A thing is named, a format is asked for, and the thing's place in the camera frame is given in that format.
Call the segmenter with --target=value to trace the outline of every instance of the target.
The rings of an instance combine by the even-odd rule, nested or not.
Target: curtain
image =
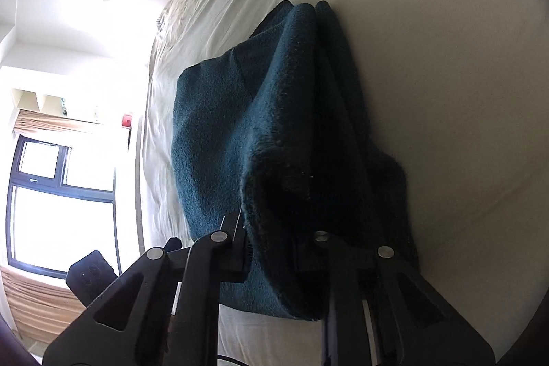
[[[67,288],[0,267],[9,307],[21,335],[51,343],[85,309]]]
[[[13,131],[56,145],[77,147],[84,145],[127,147],[128,130],[122,126],[108,126],[21,109]]]

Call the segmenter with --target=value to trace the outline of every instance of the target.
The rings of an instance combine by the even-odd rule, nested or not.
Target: metal screw
[[[315,232],[315,241],[326,242],[328,239],[330,239],[328,232],[323,232],[322,230]]]
[[[215,232],[210,236],[213,242],[223,242],[229,235],[225,232]]]
[[[149,258],[151,261],[156,261],[157,259],[160,259],[164,255],[164,250],[160,247],[151,248],[147,252],[147,258]]]
[[[378,255],[385,259],[391,259],[395,255],[395,251],[387,245],[381,245],[378,248]]]

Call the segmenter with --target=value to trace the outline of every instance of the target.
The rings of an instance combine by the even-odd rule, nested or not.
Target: mattress
[[[172,0],[152,53],[145,245],[190,245],[170,164],[177,78],[248,38],[281,0]],[[319,0],[290,0],[292,3]],[[502,356],[549,287],[549,0],[327,0],[374,139],[408,179],[425,278]],[[220,353],[318,364],[318,323],[220,311]]]

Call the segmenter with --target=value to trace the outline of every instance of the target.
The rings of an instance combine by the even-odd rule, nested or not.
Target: beige bed sheet
[[[189,242],[170,167],[180,73],[245,40],[281,0],[173,0],[143,145],[145,239]],[[290,0],[293,3],[318,0]],[[407,173],[423,275],[500,357],[549,286],[549,0],[327,0],[375,141]],[[319,364],[319,325],[223,308],[220,351]]]

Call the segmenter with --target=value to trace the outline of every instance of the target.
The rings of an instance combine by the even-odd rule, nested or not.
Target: window frame
[[[23,152],[25,144],[27,142],[39,143],[51,146],[57,146],[59,152],[57,154],[57,162],[54,178],[41,177],[39,175],[27,174],[21,172],[19,167],[21,165],[21,159],[23,158]],[[30,273],[36,273],[39,275],[50,276],[52,278],[65,279],[67,272],[61,270],[54,270],[46,267],[40,267],[37,265],[27,264],[26,262],[18,261],[12,256],[12,201],[15,192],[15,187],[19,186],[27,188],[33,191],[44,192],[47,194],[53,194],[56,196],[71,197],[73,199],[89,200],[93,202],[105,202],[112,203],[113,205],[113,228],[114,228],[114,245],[116,251],[116,263],[118,273],[122,271],[120,264],[120,251],[118,247],[118,234],[116,229],[116,170],[113,175],[113,190],[97,190],[93,188],[83,188],[81,186],[72,186],[64,183],[65,169],[67,167],[68,156],[70,149],[67,146],[57,145],[49,143],[47,141],[35,140],[30,137],[19,136],[17,145],[15,147],[15,154],[12,161],[12,169],[9,175],[8,185],[8,197],[6,203],[6,215],[5,215],[5,239],[6,239],[6,251],[8,256],[8,265],[24,270]]]

